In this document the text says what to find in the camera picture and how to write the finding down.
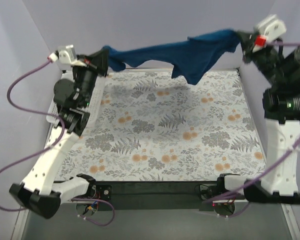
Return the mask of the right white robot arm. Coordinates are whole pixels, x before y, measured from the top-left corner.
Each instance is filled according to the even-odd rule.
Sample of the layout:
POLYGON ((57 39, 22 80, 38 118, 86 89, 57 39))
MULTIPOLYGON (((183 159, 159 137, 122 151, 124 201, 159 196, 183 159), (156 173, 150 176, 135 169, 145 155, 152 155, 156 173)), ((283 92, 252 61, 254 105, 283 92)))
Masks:
POLYGON ((242 195, 252 203, 300 205, 297 161, 300 151, 300 43, 287 45, 279 33, 270 39, 258 32, 238 31, 245 63, 253 63, 270 83, 262 106, 267 127, 265 171, 256 178, 221 174, 217 200, 242 195))

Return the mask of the blue t shirt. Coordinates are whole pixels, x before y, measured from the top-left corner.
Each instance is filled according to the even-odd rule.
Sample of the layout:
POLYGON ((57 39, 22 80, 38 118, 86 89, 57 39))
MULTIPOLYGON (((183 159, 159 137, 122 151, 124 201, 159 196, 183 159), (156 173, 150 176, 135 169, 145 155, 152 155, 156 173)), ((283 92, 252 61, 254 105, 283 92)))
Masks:
POLYGON ((190 85, 197 85, 224 53, 234 53, 240 39, 232 29, 222 29, 186 41, 153 45, 132 50, 116 50, 108 45, 108 66, 115 72, 126 65, 137 68, 147 61, 173 65, 171 78, 184 77, 190 85))

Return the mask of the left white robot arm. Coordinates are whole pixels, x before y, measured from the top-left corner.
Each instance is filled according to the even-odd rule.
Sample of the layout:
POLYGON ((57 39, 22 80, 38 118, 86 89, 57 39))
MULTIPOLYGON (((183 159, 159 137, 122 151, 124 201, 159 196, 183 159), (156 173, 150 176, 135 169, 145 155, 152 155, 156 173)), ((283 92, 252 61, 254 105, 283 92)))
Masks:
POLYGON ((72 68, 73 79, 62 78, 53 87, 53 101, 57 107, 57 119, 50 137, 38 160, 21 181, 9 189, 12 197, 24 208, 50 219, 61 204, 76 197, 91 200, 97 195, 96 180, 86 174, 56 182, 58 170, 73 145, 84 132, 90 113, 90 105, 98 77, 108 75, 109 49, 90 55, 76 54, 72 45, 62 46, 52 53, 48 62, 59 61, 72 68))

